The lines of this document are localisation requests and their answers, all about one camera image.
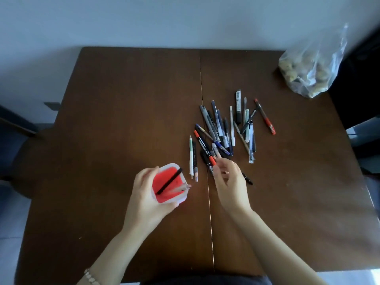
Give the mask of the person's right hand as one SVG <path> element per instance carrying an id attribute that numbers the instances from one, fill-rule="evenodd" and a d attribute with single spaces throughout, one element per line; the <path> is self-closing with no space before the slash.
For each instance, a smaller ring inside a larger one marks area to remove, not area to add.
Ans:
<path id="1" fill-rule="evenodd" d="M 222 185 L 216 189 L 223 208 L 230 215 L 240 215 L 252 211 L 246 181 L 239 166 L 226 158 L 217 158 L 216 164 L 222 173 Z"/>

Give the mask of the person's left hand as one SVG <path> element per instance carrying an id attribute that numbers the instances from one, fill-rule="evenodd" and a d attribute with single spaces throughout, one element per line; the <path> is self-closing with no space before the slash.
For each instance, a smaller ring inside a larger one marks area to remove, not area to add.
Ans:
<path id="1" fill-rule="evenodd" d="M 153 179 L 159 167 L 140 171 L 134 180 L 132 193 L 127 206 L 123 231 L 138 230 L 150 234 L 166 215 L 159 214 L 159 205 L 153 196 Z"/>

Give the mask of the red and white pen cup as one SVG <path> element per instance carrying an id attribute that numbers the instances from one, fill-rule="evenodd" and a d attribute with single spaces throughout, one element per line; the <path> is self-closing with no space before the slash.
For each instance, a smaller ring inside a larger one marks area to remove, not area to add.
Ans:
<path id="1" fill-rule="evenodd" d="M 157 202 L 162 204 L 167 204 L 171 202 L 178 202 L 179 204 L 184 202 L 187 198 L 188 191 L 184 191 L 181 194 L 174 193 L 170 194 L 169 191 L 172 190 L 175 187 L 180 186 L 183 183 L 187 183 L 183 173 L 181 173 L 175 181 L 173 181 L 166 190 L 160 194 L 156 195 L 155 193 L 165 184 L 168 179 L 180 168 L 179 165 L 175 163 L 169 163 L 164 165 L 163 167 L 160 167 L 159 172 L 156 174 L 156 176 L 153 179 L 152 184 L 152 190 L 153 190 L 153 196 L 157 200 Z"/>

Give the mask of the person's left forearm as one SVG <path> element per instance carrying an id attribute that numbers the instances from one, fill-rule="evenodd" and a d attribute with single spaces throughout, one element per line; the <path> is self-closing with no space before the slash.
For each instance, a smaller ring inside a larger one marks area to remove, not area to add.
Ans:
<path id="1" fill-rule="evenodd" d="M 134 229 L 121 230 L 85 270 L 77 285 L 120 285 L 129 263 L 148 235 Z"/>

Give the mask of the person's right forearm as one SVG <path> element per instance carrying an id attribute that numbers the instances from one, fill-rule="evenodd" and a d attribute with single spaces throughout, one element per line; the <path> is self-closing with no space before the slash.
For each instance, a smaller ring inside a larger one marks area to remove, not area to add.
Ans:
<path id="1" fill-rule="evenodd" d="M 272 285 L 327 285 L 253 210 L 228 211 Z"/>

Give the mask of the clear barrel pen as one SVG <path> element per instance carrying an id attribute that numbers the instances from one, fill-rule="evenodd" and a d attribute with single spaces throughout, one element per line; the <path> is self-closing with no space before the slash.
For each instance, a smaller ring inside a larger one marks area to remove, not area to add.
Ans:
<path id="1" fill-rule="evenodd" d="M 188 191 L 191 187 L 192 187 L 192 185 L 187 184 L 187 183 L 183 183 L 183 184 L 181 184 L 180 186 L 175 187 L 175 188 L 173 188 L 172 190 L 170 190 L 169 193 L 170 193 L 170 194 L 174 194 L 174 193 L 179 193 L 179 194 L 181 194 L 181 193 L 184 192 L 184 191 Z"/>

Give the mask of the black pen with slim barrel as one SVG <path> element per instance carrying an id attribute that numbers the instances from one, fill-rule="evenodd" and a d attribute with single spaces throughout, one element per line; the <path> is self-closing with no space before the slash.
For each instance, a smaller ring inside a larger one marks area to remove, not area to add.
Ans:
<path id="1" fill-rule="evenodd" d="M 173 182 L 175 179 L 183 172 L 183 168 L 179 168 L 171 177 L 168 179 L 168 181 L 163 184 L 163 186 L 155 193 L 156 195 L 162 194 L 166 188 Z"/>

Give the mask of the pile of assorted pens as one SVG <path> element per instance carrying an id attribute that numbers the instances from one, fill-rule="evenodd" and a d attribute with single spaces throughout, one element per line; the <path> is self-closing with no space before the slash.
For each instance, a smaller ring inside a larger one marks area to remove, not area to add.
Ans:
<path id="1" fill-rule="evenodd" d="M 198 123 L 194 126 L 193 134 L 201 146 L 200 156 L 211 175 L 217 158 L 230 158 L 234 155 L 235 134 L 241 139 L 243 146 L 249 156 L 249 164 L 255 161 L 254 153 L 257 145 L 254 132 L 254 115 L 259 112 L 272 135 L 276 134 L 273 124 L 263 110 L 259 100 L 254 99 L 256 108 L 249 111 L 247 108 L 247 97 L 242 98 L 241 90 L 235 92 L 235 109 L 229 107 L 229 119 L 222 118 L 221 111 L 216 108 L 215 101 L 211 101 L 211 111 L 203 105 L 199 106 L 207 129 Z"/>

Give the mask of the beige snacks heap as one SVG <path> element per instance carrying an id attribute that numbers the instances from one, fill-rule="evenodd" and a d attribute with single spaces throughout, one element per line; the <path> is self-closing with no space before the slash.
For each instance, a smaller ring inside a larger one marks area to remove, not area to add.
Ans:
<path id="1" fill-rule="evenodd" d="M 285 52 L 278 67 L 289 88 L 309 99 L 327 91 L 335 78 L 327 60 L 315 51 Z"/>

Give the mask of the clear plastic bag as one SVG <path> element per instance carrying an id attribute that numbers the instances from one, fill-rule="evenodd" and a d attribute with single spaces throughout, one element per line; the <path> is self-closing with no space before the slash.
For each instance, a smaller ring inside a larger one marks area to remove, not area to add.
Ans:
<path id="1" fill-rule="evenodd" d="M 291 91 L 312 99 L 335 81 L 347 46 L 349 23 L 309 33 L 287 49 L 278 68 Z"/>

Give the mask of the black chair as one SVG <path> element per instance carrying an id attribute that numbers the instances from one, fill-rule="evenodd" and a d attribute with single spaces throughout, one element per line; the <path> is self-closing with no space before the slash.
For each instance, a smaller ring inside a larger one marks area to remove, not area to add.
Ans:
<path id="1" fill-rule="evenodd" d="M 380 25 L 345 57 L 329 94 L 361 169 L 380 175 Z"/>

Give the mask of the dark chair with wooden frame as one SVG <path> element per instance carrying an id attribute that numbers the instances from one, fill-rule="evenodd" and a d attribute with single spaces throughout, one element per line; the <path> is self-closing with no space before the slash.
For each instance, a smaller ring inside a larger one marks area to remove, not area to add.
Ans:
<path id="1" fill-rule="evenodd" d="M 0 187 L 33 199 L 63 165 L 55 123 L 32 123 L 0 105 Z"/>

